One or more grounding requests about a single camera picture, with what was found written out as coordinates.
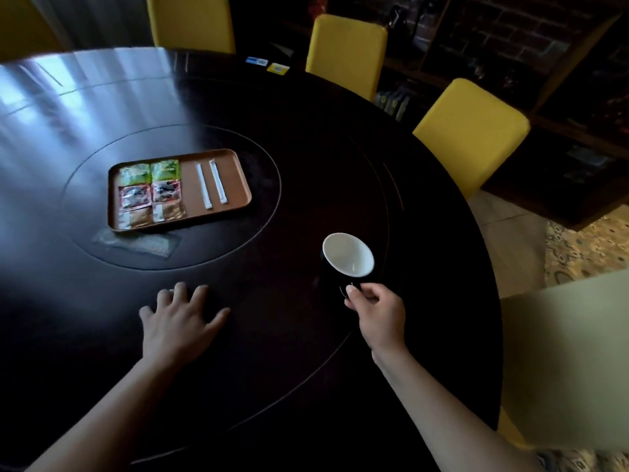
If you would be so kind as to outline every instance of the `person's left hand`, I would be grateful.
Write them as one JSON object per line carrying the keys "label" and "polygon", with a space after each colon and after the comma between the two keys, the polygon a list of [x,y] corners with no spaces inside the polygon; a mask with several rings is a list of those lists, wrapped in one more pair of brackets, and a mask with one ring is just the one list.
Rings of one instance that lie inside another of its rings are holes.
{"label": "person's left hand", "polygon": [[174,290],[163,289],[157,294],[155,312],[148,306],[140,310],[143,359],[158,367],[178,369],[208,348],[230,309],[222,309],[211,323],[206,323],[202,312],[207,294],[207,285],[198,286],[188,301],[185,283],[179,282]]}

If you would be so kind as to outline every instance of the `blue card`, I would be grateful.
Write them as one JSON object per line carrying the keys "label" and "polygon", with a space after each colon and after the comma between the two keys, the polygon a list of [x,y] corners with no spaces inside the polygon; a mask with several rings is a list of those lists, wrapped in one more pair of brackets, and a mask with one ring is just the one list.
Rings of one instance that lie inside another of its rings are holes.
{"label": "blue card", "polygon": [[258,65],[258,66],[266,66],[269,64],[269,60],[263,60],[262,58],[254,58],[253,56],[249,56],[246,60],[246,63]]}

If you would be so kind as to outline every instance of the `dark wooden table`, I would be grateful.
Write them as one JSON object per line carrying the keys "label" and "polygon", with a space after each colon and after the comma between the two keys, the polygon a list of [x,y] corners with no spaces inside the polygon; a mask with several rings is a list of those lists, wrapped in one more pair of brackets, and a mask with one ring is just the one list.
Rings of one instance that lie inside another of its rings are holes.
{"label": "dark wooden table", "polygon": [[[413,354],[496,427],[501,318],[483,239],[441,165],[381,110],[221,54],[109,49],[0,69],[0,464],[30,463],[130,369],[138,309],[177,281],[210,285],[208,314],[233,315],[169,391],[138,458],[377,441],[428,460],[353,313],[316,293],[335,231],[363,239],[404,297]],[[238,153],[251,205],[177,226],[168,259],[94,241],[110,166],[212,148]]]}

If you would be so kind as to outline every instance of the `forearm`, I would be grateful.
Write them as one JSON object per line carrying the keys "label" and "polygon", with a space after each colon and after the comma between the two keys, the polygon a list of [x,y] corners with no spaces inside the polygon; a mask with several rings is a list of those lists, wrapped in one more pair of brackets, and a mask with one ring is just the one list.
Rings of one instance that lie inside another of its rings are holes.
{"label": "forearm", "polygon": [[374,353],[442,472],[539,472],[445,389],[407,350]]}
{"label": "forearm", "polygon": [[126,468],[143,423],[173,377],[173,370],[140,360],[28,472],[105,472]]}

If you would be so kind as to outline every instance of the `green packet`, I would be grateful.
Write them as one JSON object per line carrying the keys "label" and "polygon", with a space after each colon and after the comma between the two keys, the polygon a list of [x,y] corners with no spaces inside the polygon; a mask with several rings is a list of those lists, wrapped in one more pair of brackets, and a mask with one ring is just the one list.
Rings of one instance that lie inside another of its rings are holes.
{"label": "green packet", "polygon": [[120,169],[122,187],[151,183],[151,168],[148,164],[134,164]]}
{"label": "green packet", "polygon": [[151,164],[153,181],[172,181],[181,178],[179,161],[176,159],[161,160],[156,164]]}

